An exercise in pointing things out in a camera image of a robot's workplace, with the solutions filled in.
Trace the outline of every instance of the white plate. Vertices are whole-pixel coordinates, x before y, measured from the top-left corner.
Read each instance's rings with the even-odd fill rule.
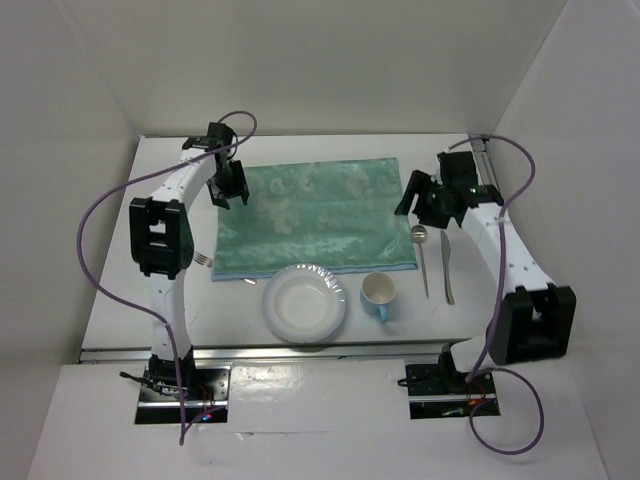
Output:
[[[279,337],[312,343],[333,332],[347,307],[338,279],[318,265],[291,265],[276,273],[262,295],[267,325]]]

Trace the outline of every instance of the blue mug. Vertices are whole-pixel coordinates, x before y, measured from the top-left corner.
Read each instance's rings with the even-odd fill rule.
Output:
[[[365,312],[374,315],[380,323],[387,323],[387,306],[396,296],[396,284],[389,275],[371,273],[362,282],[360,303]]]

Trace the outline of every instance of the teal napkin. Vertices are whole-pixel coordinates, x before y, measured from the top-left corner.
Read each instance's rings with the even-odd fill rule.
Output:
[[[270,277],[295,263],[336,273],[417,268],[398,160],[250,167],[247,206],[218,210],[212,279]]]

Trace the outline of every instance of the plate rim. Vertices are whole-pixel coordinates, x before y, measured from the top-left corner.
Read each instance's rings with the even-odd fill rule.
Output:
[[[340,309],[339,309],[339,313],[338,315],[336,315],[337,320],[334,321],[330,326],[331,328],[328,329],[327,328],[327,332],[324,333],[322,336],[314,336],[314,337],[309,337],[305,340],[301,340],[300,338],[292,338],[290,336],[290,332],[287,331],[283,331],[282,330],[282,322],[279,319],[274,319],[272,317],[274,317],[271,314],[271,310],[272,309],[268,309],[266,308],[267,306],[267,302],[274,302],[275,301],[275,291],[274,291],[274,285],[276,284],[276,281],[279,277],[282,277],[283,275],[285,275],[288,271],[290,270],[302,270],[304,269],[304,271],[306,272],[312,272],[312,273],[316,273],[319,276],[322,277],[322,275],[318,272],[318,270],[324,271],[326,272],[326,277],[323,278],[323,280],[329,279],[331,281],[334,281],[335,284],[337,285],[337,287],[340,289],[339,291],[336,291],[332,288],[329,288],[333,293],[335,293],[336,295],[338,295],[338,300],[339,300],[339,304],[341,305]],[[344,317],[346,315],[346,311],[347,311],[347,292],[344,288],[344,285],[342,284],[342,282],[340,281],[340,279],[328,268],[323,267],[322,265],[316,265],[313,263],[295,263],[293,265],[289,265],[287,267],[284,267],[283,269],[279,270],[278,272],[276,272],[276,274],[271,277],[269,279],[269,281],[267,282],[267,285],[264,289],[264,291],[262,292],[262,314],[264,315],[264,318],[267,322],[267,326],[269,327],[269,330],[271,330],[271,332],[273,332],[275,335],[277,335],[279,338],[282,338],[283,340],[286,340],[288,342],[292,342],[292,343],[315,343],[315,342],[319,342],[320,340],[327,338],[329,335],[331,335],[333,332],[335,332],[335,330],[340,326],[340,324],[344,321]]]

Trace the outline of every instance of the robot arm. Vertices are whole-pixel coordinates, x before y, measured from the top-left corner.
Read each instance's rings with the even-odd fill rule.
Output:
[[[420,223],[447,228],[456,220],[474,240],[494,280],[500,265],[499,225],[504,224],[506,271],[496,335],[483,366],[561,357],[566,353],[576,298],[558,287],[538,266],[515,230],[508,213],[500,220],[502,196],[493,185],[479,185],[473,154],[442,153],[439,178],[414,171],[396,209],[413,213]],[[441,361],[455,372],[469,372],[485,345],[485,335],[445,347]]]
[[[231,145],[235,133],[222,123],[211,123],[206,136],[189,138],[181,162]],[[173,172],[150,197],[134,198],[129,205],[131,254],[147,277],[151,307],[171,326],[185,378],[193,368],[193,346],[187,334],[184,309],[184,278],[194,254],[187,212],[203,186],[214,205],[229,208],[227,199],[249,197],[242,164],[228,152],[218,153]],[[167,329],[153,326],[149,361],[153,382],[175,382],[173,351]]]

